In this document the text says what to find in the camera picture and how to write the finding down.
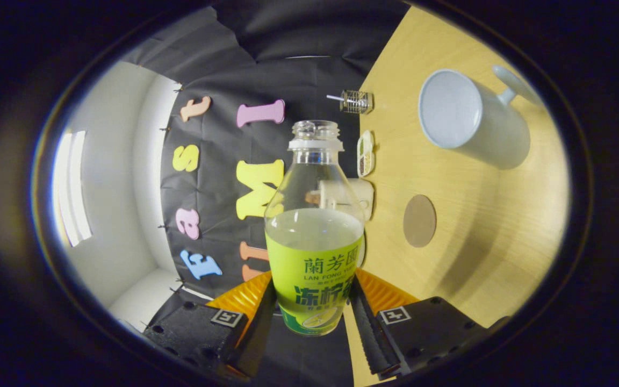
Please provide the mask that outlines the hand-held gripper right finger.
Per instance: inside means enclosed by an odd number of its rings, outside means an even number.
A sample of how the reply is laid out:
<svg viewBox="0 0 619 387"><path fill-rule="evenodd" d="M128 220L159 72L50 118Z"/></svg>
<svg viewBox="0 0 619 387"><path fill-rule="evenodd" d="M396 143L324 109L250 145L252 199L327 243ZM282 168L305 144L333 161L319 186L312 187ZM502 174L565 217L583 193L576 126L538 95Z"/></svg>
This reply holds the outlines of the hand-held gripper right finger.
<svg viewBox="0 0 619 387"><path fill-rule="evenodd" d="M349 297L369 370L378 377L440 367L508 321L484 327L442 297L417 299L363 269L356 270Z"/></svg>

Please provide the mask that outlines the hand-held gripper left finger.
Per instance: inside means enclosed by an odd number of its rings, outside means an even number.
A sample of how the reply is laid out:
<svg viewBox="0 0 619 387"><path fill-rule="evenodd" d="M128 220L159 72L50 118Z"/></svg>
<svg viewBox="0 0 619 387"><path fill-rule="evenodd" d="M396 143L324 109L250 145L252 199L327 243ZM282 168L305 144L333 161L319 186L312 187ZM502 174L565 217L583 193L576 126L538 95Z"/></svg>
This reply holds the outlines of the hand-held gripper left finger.
<svg viewBox="0 0 619 387"><path fill-rule="evenodd" d="M250 379L263 360L276 301L270 271L206 304L176 291L143 334L192 367L229 379Z"/></svg>

